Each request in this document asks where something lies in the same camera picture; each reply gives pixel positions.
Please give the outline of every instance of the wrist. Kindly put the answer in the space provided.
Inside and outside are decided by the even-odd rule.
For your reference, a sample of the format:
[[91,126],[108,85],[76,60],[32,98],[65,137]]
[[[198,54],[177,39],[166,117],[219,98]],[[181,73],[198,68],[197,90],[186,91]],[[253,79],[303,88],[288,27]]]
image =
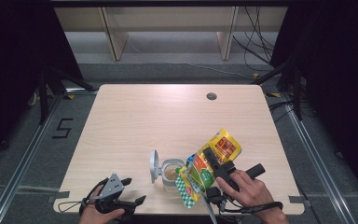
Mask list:
[[254,213],[254,216],[260,218],[265,224],[289,223],[284,212],[278,207]]

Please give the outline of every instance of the wooden table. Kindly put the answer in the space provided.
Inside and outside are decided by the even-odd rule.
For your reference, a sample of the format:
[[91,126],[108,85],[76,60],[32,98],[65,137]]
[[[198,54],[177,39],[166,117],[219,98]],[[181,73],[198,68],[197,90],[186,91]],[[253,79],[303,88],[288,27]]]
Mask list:
[[[207,98],[216,94],[215,100]],[[160,164],[186,158],[225,128],[241,144],[234,161],[246,170],[262,163],[263,180],[286,214],[304,212],[261,88],[256,85],[103,85],[89,113],[83,133],[60,191],[70,191],[63,202],[80,201],[102,179],[117,173],[132,178],[120,200],[146,195],[135,214],[207,215],[202,202],[188,209],[177,193],[164,191],[162,179],[151,183],[149,159],[157,150]],[[77,212],[78,206],[69,210]]]

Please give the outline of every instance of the person's left hand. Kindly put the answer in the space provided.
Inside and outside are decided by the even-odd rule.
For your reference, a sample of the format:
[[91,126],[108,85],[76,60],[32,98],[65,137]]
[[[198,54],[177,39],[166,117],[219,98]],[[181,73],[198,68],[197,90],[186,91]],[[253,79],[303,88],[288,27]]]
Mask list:
[[[103,185],[98,187],[93,192],[92,196],[97,196],[98,192],[100,192],[102,188]],[[122,208],[113,210],[110,213],[102,214],[95,208],[94,203],[95,200],[89,200],[88,205],[83,209],[79,224],[106,224],[110,220],[118,218],[124,214],[124,209]]]

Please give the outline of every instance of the hand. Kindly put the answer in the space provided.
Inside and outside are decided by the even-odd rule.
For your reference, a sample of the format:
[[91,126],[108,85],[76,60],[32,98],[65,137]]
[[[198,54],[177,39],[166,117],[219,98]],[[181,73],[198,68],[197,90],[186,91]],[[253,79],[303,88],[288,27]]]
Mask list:
[[[101,191],[103,185],[98,187],[92,194],[92,196],[97,196],[98,192]],[[88,205],[84,208],[83,213],[81,215],[79,224],[105,224],[108,223],[110,220],[118,218],[124,214],[124,209],[119,208],[113,210],[110,213],[102,214],[98,212],[95,208],[95,200],[89,200]]]
[[[242,170],[236,170],[230,177],[238,184],[240,191],[233,189],[221,177],[217,177],[216,182],[227,195],[233,197],[242,206],[252,207],[274,202],[271,193],[263,181],[258,179],[253,180]],[[278,207],[260,211],[254,213],[254,215],[263,220],[264,223],[289,223],[286,219],[286,215]]]

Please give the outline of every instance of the red logo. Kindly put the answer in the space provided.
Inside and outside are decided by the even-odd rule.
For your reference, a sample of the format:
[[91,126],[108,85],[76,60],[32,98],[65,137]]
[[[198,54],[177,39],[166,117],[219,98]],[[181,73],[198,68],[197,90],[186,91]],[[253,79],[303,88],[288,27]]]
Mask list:
[[190,187],[187,187],[187,188],[186,188],[186,194],[187,194],[187,195],[190,195],[190,194],[191,194],[191,188],[190,188]]

